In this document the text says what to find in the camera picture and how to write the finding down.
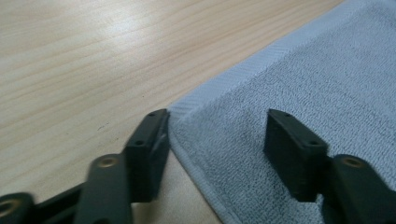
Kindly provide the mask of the light blue terry towel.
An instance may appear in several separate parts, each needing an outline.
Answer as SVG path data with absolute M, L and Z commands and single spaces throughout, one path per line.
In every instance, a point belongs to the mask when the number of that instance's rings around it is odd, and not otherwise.
M 396 0 L 346 0 L 170 107 L 171 147 L 224 224 L 322 224 L 264 157 L 272 108 L 396 189 Z

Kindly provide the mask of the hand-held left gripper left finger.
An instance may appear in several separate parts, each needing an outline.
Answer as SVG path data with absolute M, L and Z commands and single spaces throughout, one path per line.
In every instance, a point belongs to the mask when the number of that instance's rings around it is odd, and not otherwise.
M 166 109 L 148 113 L 122 151 L 132 203 L 149 203 L 158 197 L 169 153 L 169 117 Z

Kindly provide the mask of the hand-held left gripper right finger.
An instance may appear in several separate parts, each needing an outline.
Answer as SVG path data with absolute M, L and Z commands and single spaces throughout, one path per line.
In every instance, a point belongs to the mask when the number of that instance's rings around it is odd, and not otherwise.
M 316 200 L 328 152 L 318 135 L 293 115 L 269 109 L 263 152 L 294 199 Z

